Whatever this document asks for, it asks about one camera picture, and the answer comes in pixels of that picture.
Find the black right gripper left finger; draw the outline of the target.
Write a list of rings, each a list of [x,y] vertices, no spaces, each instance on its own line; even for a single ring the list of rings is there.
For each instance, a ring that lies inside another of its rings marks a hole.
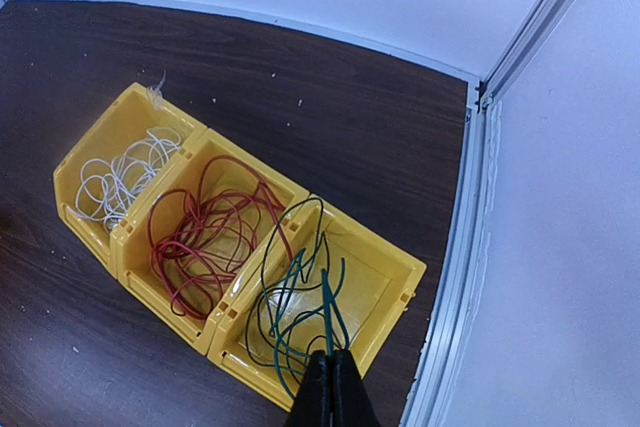
[[[329,427],[332,417],[332,361],[324,351],[311,354],[286,427]]]

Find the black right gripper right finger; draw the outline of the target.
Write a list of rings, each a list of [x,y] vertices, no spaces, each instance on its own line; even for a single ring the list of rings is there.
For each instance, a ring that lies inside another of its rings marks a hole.
[[[380,422],[351,352],[336,350],[332,362],[332,425],[379,427]]]

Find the yellow bin right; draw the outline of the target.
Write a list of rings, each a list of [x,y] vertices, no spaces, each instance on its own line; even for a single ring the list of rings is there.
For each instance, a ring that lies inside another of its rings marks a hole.
[[[427,270],[323,199],[294,205],[219,322],[214,365],[290,410],[311,354],[346,349],[366,374]]]

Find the yellow bin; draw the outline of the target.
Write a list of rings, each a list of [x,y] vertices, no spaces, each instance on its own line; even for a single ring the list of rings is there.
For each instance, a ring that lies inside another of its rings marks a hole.
[[[116,240],[133,225],[161,177],[206,125],[164,99],[154,109],[139,83],[127,87],[53,174],[63,223],[112,275]]]
[[[206,130],[116,240],[116,279],[200,354],[310,192]]]
[[[311,354],[346,349],[366,374],[427,270],[323,199],[294,205],[219,322],[214,365],[290,410]]]

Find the yellow bin middle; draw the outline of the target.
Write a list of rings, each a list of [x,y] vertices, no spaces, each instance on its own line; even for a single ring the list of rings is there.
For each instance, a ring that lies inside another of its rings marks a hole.
[[[116,240],[116,279],[200,354],[310,192],[206,130]]]

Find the yellow bin left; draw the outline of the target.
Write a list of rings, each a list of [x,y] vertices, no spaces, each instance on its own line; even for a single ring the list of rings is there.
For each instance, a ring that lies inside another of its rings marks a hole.
[[[112,275],[116,240],[133,225],[161,177],[206,125],[164,99],[154,109],[139,83],[127,87],[53,174],[63,223]]]

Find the clear tape scrap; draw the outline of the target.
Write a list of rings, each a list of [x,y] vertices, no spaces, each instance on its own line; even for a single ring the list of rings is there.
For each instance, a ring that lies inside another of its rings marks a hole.
[[[164,97],[162,94],[162,87],[164,86],[166,81],[166,71],[163,71],[163,75],[160,80],[153,85],[150,85],[146,88],[146,96],[150,103],[150,105],[156,109],[162,109],[162,102],[164,101]]]

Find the aluminium front rail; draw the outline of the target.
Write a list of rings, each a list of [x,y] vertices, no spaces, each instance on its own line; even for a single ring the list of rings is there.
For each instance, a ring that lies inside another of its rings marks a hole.
[[[453,397],[486,275],[499,117],[470,109],[445,259],[402,426],[442,426]]]

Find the aluminium frame post right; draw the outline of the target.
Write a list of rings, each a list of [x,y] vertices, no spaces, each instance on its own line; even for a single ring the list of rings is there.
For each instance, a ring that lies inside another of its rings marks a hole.
[[[576,0],[536,0],[494,68],[480,84],[478,107],[486,110],[507,92]]]

